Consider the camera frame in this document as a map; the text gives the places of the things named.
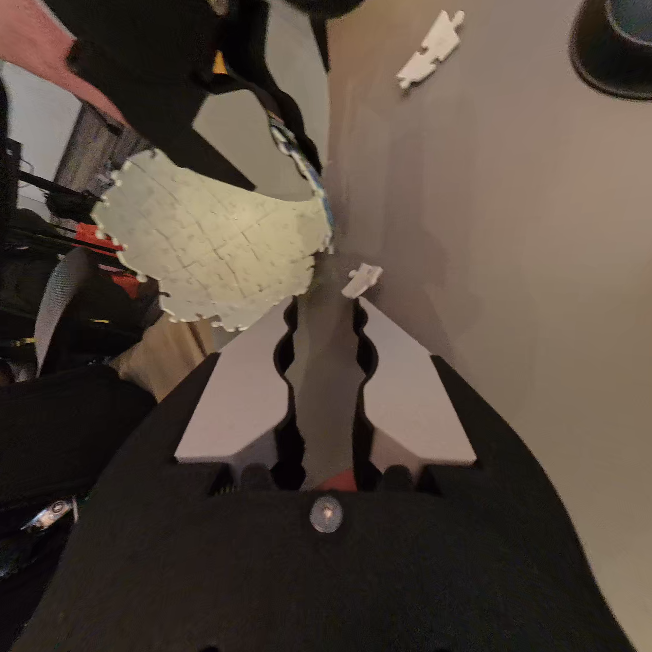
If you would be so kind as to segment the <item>white puzzle piece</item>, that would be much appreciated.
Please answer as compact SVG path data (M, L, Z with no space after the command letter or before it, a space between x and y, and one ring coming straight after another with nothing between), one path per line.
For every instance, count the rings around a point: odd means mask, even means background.
M464 23L464 11L449 15L441 11L421 42L420 49L412 54L395 75L398 86L407 91L432 75L439 63L444 62L460 45L458 30Z
M349 281L341 290L342 296L351 300L360 298L378 283L382 274L382 267L361 263L357 269L349 272Z

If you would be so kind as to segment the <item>black round ball stand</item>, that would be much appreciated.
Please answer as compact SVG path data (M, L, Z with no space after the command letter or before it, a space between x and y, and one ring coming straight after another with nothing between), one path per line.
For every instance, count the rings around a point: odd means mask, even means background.
M651 101L651 2L584 1L570 35L569 58L594 90Z

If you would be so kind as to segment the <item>person's left hand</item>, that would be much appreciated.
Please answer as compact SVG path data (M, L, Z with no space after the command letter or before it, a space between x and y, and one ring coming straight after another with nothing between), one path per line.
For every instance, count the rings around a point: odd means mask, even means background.
M97 88L73 73L67 57L74 36L41 1L1 2L1 60L92 104L123 125L127 121Z

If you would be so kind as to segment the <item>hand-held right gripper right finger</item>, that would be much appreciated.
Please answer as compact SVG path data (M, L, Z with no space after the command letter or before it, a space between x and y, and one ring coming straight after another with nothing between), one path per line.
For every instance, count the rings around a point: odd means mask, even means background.
M366 298L354 300L359 386L352 430L355 485L374 490L393 466L413 485L430 466L471 467L477 454L426 347Z

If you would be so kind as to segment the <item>partly built puzzle ball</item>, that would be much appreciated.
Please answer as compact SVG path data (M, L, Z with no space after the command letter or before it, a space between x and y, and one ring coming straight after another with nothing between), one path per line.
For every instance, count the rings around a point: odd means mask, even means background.
M332 252L334 218L319 176L294 134L270 113L280 154L312 197L284 201L175 165L163 151L129 157L91 211L97 237L110 237L139 281L158 281L173 322L212 318L246 330L273 306L304 294L314 256Z

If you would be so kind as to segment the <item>orange padded panel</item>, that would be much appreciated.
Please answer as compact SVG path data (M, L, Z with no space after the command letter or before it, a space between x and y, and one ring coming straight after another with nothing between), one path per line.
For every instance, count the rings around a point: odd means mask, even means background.
M108 235L97 237L98 232L94 224L78 223L75 240L90 245L95 253L100 254L100 258L104 261L100 265L109 273L113 283L124 289L131 299L136 299L141 282L136 278L134 272L119 267L121 261L117 252L123 251L123 247L119 243L115 243Z

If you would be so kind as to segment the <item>person's beige trousers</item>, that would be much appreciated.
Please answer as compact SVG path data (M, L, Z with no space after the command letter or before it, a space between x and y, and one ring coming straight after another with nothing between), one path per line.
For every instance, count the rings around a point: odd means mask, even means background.
M174 322L162 315L137 344L108 365L121 380L135 384L161 402L215 352L209 320Z

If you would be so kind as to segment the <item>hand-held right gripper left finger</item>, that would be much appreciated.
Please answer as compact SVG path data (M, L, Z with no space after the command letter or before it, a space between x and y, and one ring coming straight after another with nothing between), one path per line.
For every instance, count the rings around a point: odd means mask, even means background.
M297 298L286 298L220 351L175 451L177 462L223 464L233 480L259 464L278 488L301 488L305 440L286 377L297 320Z

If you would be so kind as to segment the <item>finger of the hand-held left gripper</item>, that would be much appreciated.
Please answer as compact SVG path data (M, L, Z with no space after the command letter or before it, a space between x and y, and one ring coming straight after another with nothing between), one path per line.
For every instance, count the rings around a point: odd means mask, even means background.
M270 117L248 89L208 94L194 119L194 130L254 185L258 194L302 202L313 189L295 159L274 140Z
M317 174L328 163L330 94L327 58L314 21L288 1L255 1L262 61L280 120Z

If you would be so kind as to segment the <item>black metal bar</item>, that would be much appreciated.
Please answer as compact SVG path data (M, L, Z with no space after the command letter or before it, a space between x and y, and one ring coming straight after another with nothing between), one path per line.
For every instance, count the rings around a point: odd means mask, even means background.
M30 174L26 171L23 171L22 169L18 170L18 182L26 183L28 185L38 188L39 190L48 193L66 195L68 197L72 197L77 200L88 200L88 201L93 200L94 202L98 202L101 200L101 198L95 196L94 194L88 191L83 191L83 192L74 191L70 188L67 188L66 186L55 183L53 181L45 180L42 177L39 177L34 174Z

